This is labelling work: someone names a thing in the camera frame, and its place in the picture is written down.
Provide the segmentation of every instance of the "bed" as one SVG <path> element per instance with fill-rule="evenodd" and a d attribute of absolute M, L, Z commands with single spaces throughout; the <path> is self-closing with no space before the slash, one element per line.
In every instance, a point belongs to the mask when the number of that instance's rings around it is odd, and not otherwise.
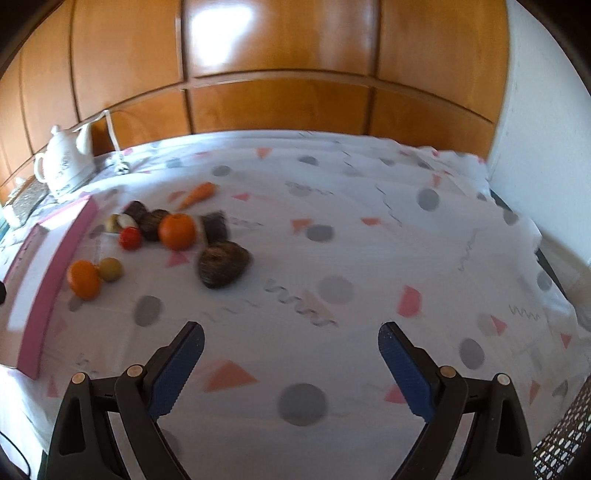
<path fill-rule="evenodd" d="M 495 204 L 475 155 L 310 131 L 193 135 L 125 154 L 131 174 L 107 167 L 72 197 L 92 195 L 99 209 L 74 260 L 117 257 L 125 276 L 87 303 L 64 280 L 39 378 L 10 372 L 44 448 L 73 374 L 119 375 L 188 320 L 203 326 L 206 350 L 160 427 L 194 478 L 390 478 L 423 426 L 378 352 L 390 320 L 464 376 L 507 373 L 533 445 L 589 373 L 590 335 L 538 263 L 539 231 Z M 195 275 L 200 246 L 129 253 L 104 231 L 130 201 L 174 210 L 200 181 L 219 194 L 189 213 L 224 210 L 254 256 L 222 291 Z M 54 208 L 42 204 L 28 226 Z M 116 434 L 141 478 L 120 425 Z"/>

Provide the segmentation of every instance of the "blue gripper pad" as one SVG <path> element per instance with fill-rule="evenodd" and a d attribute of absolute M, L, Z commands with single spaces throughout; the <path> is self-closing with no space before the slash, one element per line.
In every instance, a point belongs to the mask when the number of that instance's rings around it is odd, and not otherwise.
<path fill-rule="evenodd" d="M 167 415 L 173 409 L 204 347 L 205 334 L 201 325 L 197 324 L 154 382 L 148 407 L 152 420 L 158 420 L 160 416 Z"/>
<path fill-rule="evenodd" d="M 422 417 L 425 422 L 431 422 L 435 415 L 431 388 L 413 359 L 385 325 L 382 325 L 378 333 L 378 347 L 410 411 Z"/>

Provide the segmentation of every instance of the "round light yellow fruit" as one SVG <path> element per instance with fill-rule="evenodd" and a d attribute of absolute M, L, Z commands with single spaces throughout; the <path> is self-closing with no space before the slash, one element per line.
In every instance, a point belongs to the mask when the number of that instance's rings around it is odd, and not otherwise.
<path fill-rule="evenodd" d="M 123 265 L 116 258 L 103 258 L 99 263 L 99 276 L 108 282 L 119 280 L 123 276 Z"/>
<path fill-rule="evenodd" d="M 119 222 L 117 221 L 119 218 L 119 215 L 117 215 L 116 213 L 114 213 L 113 215 L 110 215 L 107 220 L 105 221 L 105 230 L 109 233 L 119 233 L 121 230 L 123 230 L 121 228 L 121 225 L 119 225 Z"/>

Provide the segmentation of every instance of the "red tomato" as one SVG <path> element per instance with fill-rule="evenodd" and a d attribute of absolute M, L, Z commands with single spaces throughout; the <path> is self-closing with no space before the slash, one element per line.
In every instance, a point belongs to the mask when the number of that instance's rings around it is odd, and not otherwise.
<path fill-rule="evenodd" d="M 137 250 L 142 245 L 142 234 L 139 228 L 129 226 L 121 230 L 119 234 L 119 245 L 124 250 Z"/>

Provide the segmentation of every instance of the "orange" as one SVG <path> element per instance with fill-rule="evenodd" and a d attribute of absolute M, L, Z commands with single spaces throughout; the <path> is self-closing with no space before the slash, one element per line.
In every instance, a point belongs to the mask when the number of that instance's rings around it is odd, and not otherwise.
<path fill-rule="evenodd" d="M 99 274 L 88 260 L 78 260 L 70 265 L 67 279 L 74 294 L 82 300 L 92 300 L 100 293 Z"/>
<path fill-rule="evenodd" d="M 197 240 L 195 222 L 184 213 L 167 215 L 158 226 L 158 237 L 171 250 L 185 250 Z"/>

